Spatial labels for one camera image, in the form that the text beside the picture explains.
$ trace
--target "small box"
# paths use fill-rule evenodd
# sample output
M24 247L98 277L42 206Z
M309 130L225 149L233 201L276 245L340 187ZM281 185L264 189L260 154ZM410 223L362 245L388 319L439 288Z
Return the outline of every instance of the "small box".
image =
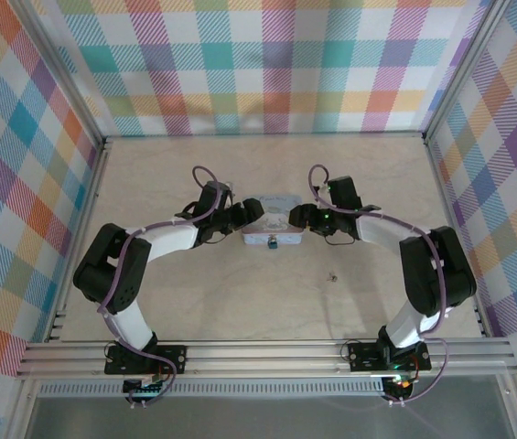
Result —
M301 204L298 195L258 195L264 208L263 216L242 229L246 244L263 244L275 249L278 245L300 244L303 229L288 223L288 214L292 208Z

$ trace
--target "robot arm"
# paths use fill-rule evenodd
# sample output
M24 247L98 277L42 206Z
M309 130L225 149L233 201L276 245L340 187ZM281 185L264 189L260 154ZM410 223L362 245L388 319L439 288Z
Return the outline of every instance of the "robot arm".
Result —
M173 222L192 220L191 223L147 230L130 241L120 280L106 307L106 319L111 330L133 348L147 352L156 346L156 335L146 323L136 302L146 265L171 252L198 247L210 241L216 231L228 235L264 214L260 202L253 198L246 199L243 204L235 203L226 207L227 200L232 200L232 192L226 185L218 184L221 200L206 219L194 220L213 204L217 195L214 182L203 187L199 201L190 203L172 219ZM128 236L136 230L125 230L115 224L106 224L100 229L73 276L73 283L87 299L100 304L108 294L120 250Z
M375 215L345 214L306 204L291 211L289 223L299 228L309 227L326 238L342 231L354 240L379 244L400 256L408 301L397 316L380 329L373 354L389 369L418 351L423 344L421 334L431 329L439 318L441 300L436 264L441 265L445 275L446 312L475 294L476 281L453 229L423 230L437 248L440 260L436 262L417 232L379 218L382 211L377 206L363 207L351 177L330 180L328 189L336 207L374 212Z

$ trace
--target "metal corner post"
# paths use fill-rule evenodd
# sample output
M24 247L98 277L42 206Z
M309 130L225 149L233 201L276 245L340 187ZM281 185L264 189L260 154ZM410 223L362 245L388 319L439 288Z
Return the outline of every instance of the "metal corner post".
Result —
M425 143L427 145L430 146L431 143L435 141L437 131L445 122L459 94L463 90L464 85L473 73L476 64L478 64L482 53L484 53L484 50L488 46L496 26L504 17L504 13L512 1L513 0L490 0L490 6L488 6L488 10L484 13L484 17L481 19L474 37L469 42L469 48L463 60L459 63L457 71L447 86L441 102L426 127Z
M42 26L34 7L29 4L28 0L10 0L8 3L18 16L20 23L22 23L32 42L37 46L40 57L44 60L55 82L57 82L69 100L71 108L77 114L86 132L96 145L103 147L105 138L102 131L71 78L70 72L60 57L57 47Z
M83 208L81 209L77 230L71 240L68 257L65 261L63 276L59 282L59 287L47 320L47 327L45 328L45 333L43 335L43 340L45 342L59 339L59 333L56 333L55 331L62 327L62 322L65 317L65 307L67 305L67 299L71 289L73 271L81 257L83 240L85 239L85 233L89 227L93 208L95 207L95 201L98 197L98 191L102 184L103 174L110 154L110 147L111 142L106 141L103 148L98 151L93 162L92 177L90 179Z

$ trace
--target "colorful plaid pattern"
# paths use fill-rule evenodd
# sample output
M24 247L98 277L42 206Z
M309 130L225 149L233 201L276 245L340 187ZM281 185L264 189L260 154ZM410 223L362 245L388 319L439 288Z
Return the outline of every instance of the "colorful plaid pattern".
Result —
M436 140L479 300L517 353L517 0Z
M34 0L124 136L420 130L487 3Z
M0 0L0 428L26 343L47 324L94 153Z

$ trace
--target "black mounting plate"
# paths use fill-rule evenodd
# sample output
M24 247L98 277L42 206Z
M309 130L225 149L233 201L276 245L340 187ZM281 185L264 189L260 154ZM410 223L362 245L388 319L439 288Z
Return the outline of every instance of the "black mounting plate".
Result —
M177 375L185 372L187 362L187 347L184 345L155 345L145 349L146 353L170 359L177 367ZM107 361L103 369L106 375L149 375L173 373L172 368L165 362L142 357L124 348L113 344L106 352Z
M416 356L419 363L419 370L431 370L431 358L425 343L419 344L415 352L410 355ZM386 364L378 351L376 342L350 342L348 343L348 358L350 359L350 371L367 372L373 371L415 371L415 362L406 357L402 363Z

